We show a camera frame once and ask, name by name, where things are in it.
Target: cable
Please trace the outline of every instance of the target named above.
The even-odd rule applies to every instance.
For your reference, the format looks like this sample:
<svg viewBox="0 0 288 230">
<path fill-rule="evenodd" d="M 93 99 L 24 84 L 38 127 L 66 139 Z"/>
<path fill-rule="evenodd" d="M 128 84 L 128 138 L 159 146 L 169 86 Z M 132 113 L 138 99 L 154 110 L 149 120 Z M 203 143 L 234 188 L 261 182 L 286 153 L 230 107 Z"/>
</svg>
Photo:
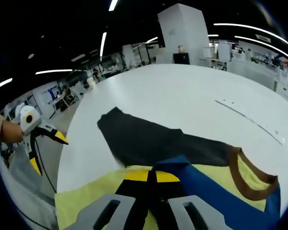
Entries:
<svg viewBox="0 0 288 230">
<path fill-rule="evenodd" d="M 28 218 L 28 220 L 32 221 L 33 223 L 37 224 L 38 226 L 41 226 L 41 227 L 44 228 L 44 229 L 51 230 L 51 229 L 49 229 L 49 228 L 47 228 L 47 227 L 45 227 L 45 226 L 37 223 L 36 221 L 32 220 L 31 218 L 29 218 L 25 213 L 23 213 L 23 212 L 19 209 L 19 207 L 16 206 L 16 208 L 18 209 L 18 211 L 19 211 L 21 214 L 23 214 L 26 218 Z"/>
<path fill-rule="evenodd" d="M 43 167 L 43 169 L 44 169 L 44 172 L 45 172 L 45 174 L 46 174 L 46 177 L 48 178 L 48 181 L 49 181 L 51 187 L 53 188 L 53 191 L 54 191 L 55 193 L 57 193 L 57 190 L 54 188 L 53 184 L 51 183 L 51 180 L 49 179 L 48 174 L 47 174 L 47 172 L 46 172 L 46 169 L 45 169 L 45 167 L 44 167 L 44 164 L 43 164 L 43 161 L 42 161 L 42 157 L 41 157 L 41 155 L 40 155 L 40 151 L 39 151 L 39 147 L 38 147 L 38 144 L 37 144 L 36 139 L 35 139 L 35 143 L 36 143 L 36 146 L 37 146 L 37 150 L 38 150 L 40 162 L 42 163 L 42 167 Z"/>
</svg>

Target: brown trim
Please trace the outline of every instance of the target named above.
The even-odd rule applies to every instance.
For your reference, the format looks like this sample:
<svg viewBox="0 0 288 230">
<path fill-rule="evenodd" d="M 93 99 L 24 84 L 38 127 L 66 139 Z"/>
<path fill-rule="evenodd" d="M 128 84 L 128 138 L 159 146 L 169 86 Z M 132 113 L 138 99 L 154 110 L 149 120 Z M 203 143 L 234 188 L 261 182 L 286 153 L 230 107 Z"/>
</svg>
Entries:
<svg viewBox="0 0 288 230">
<path fill-rule="evenodd" d="M 238 155 L 241 157 L 243 162 L 254 172 L 254 174 L 263 182 L 270 184 L 264 190 L 254 190 L 244 181 L 238 168 Z M 277 176 L 272 176 L 264 173 L 254 166 L 249 159 L 244 155 L 241 148 L 232 147 L 228 154 L 228 164 L 230 168 L 231 176 L 239 192 L 249 200 L 263 200 L 271 195 L 276 187 L 278 186 Z"/>
</svg>

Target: blue cloth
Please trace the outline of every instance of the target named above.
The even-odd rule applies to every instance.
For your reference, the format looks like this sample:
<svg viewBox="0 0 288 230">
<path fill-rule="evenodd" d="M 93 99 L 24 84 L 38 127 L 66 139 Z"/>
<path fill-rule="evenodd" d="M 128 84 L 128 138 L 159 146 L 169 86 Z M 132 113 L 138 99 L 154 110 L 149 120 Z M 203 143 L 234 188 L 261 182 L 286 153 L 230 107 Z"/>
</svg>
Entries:
<svg viewBox="0 0 288 230">
<path fill-rule="evenodd" d="M 224 215 L 225 223 L 235 230 L 270 230 L 279 220 L 280 190 L 267 199 L 262 212 L 245 203 L 208 176 L 194 168 L 183 156 L 160 161 L 153 170 L 171 173 L 180 179 L 188 195 L 197 195 Z"/>
</svg>

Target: gray gripper part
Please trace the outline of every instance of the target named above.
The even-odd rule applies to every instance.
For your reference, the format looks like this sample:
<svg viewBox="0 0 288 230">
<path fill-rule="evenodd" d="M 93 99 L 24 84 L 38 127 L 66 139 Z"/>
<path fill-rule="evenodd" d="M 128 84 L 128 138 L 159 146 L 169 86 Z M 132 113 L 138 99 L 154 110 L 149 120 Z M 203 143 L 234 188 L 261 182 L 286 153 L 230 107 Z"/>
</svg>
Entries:
<svg viewBox="0 0 288 230">
<path fill-rule="evenodd" d="M 96 222 L 101 215 L 106 215 L 105 209 L 110 204 L 118 206 L 108 223 L 107 230 L 123 230 L 134 202 L 134 197 L 117 194 L 103 195 L 82 209 L 77 216 L 76 222 L 65 228 L 65 230 L 94 230 Z"/>
<path fill-rule="evenodd" d="M 194 225 L 186 210 L 191 203 L 203 218 L 209 230 L 230 230 L 225 224 L 224 216 L 196 195 L 173 198 L 168 200 L 175 216 L 179 230 L 194 230 Z"/>
</svg>

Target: round white table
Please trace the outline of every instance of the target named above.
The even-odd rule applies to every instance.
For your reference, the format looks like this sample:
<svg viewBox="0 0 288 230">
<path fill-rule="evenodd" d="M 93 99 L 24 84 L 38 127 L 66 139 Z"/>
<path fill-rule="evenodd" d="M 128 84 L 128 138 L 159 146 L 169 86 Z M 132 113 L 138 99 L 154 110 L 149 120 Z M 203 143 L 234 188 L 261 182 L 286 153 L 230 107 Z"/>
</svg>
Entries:
<svg viewBox="0 0 288 230">
<path fill-rule="evenodd" d="M 250 120 L 215 102 L 229 99 L 284 137 L 282 146 Z M 288 102 L 244 77 L 199 66 L 159 64 L 121 73 L 85 94 L 63 147 L 58 192 L 70 191 L 120 168 L 97 127 L 117 106 L 124 113 L 242 147 L 250 161 L 278 175 L 281 212 L 288 205 Z"/>
</svg>

